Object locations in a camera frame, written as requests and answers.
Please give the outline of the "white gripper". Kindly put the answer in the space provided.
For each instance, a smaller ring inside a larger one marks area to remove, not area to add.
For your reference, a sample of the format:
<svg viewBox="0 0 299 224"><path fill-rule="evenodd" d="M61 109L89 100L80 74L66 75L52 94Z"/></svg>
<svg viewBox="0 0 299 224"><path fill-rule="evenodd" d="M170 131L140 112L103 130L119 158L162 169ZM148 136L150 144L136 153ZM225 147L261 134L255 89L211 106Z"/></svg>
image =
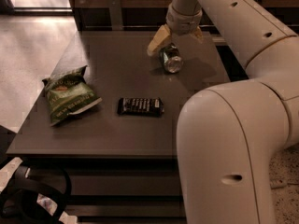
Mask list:
<svg viewBox="0 0 299 224"><path fill-rule="evenodd" d="M203 33L199 27L203 11L195 7L191 15L177 11L173 4L170 4L166 14L166 24L162 25L149 42L147 53L150 57L156 55L159 50L171 43L171 32L177 35L191 34L198 41L203 41Z"/></svg>

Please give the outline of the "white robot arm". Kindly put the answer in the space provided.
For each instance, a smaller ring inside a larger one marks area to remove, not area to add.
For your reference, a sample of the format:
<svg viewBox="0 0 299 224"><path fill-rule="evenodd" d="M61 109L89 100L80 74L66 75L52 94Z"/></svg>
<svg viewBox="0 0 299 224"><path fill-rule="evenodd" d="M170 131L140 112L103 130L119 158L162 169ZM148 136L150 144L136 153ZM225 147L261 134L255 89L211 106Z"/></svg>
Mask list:
<svg viewBox="0 0 299 224"><path fill-rule="evenodd" d="M298 36L254 0L172 0L148 46L194 33L207 15L247 79L182 107L177 155L188 224L276 224L269 162L298 142Z"/></svg>

